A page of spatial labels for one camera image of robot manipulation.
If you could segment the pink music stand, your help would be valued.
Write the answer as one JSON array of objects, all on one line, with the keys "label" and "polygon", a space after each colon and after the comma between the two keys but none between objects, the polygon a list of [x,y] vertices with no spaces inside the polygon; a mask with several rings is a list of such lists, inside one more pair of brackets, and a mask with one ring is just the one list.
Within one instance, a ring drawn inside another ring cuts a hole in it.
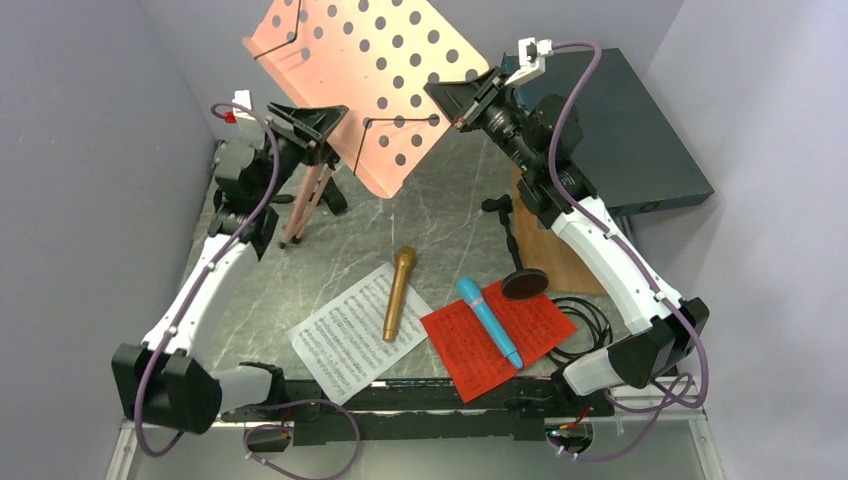
[{"label": "pink music stand", "polygon": [[425,85],[490,67],[427,1],[274,1],[243,44],[294,105],[347,107],[329,143],[382,199],[452,125]]}]

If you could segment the gold toy microphone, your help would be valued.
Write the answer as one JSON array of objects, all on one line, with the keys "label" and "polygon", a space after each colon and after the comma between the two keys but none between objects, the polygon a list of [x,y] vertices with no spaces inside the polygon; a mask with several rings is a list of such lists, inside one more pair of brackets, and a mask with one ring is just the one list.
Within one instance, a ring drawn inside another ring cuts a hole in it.
[{"label": "gold toy microphone", "polygon": [[404,245],[397,250],[394,258],[395,273],[383,325],[382,340],[385,342],[394,342],[398,335],[409,278],[416,264],[417,253],[413,247]]}]

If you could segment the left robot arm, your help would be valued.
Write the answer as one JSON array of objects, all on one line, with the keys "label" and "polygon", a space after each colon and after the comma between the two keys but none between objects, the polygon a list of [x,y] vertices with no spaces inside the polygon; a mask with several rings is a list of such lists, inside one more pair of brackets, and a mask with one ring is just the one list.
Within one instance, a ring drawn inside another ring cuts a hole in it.
[{"label": "left robot arm", "polygon": [[218,145],[214,214],[200,258],[163,317],[136,345],[111,361],[126,417],[202,434],[219,414],[249,407],[272,420],[287,406],[281,368],[260,362],[209,372],[204,356],[235,290],[270,246],[277,212],[270,201],[297,167],[333,166],[329,137],[348,114],[344,105],[297,108],[271,103],[257,118],[257,138]]}]

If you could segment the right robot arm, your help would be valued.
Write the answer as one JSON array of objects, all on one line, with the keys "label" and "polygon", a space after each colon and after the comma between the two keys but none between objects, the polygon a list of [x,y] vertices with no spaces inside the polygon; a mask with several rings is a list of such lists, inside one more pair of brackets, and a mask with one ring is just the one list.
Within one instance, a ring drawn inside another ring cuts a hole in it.
[{"label": "right robot arm", "polygon": [[514,88],[498,67],[472,80],[424,87],[453,126],[485,132],[521,170],[521,201],[588,267],[629,332],[562,368],[563,380],[550,392],[564,415],[578,413],[597,391],[644,388],[691,353],[700,363],[702,392],[709,380],[700,338],[708,307],[697,297],[685,298],[647,264],[571,159],[581,139],[573,109],[586,81],[581,77],[569,96],[549,95],[532,111],[513,100]]}]

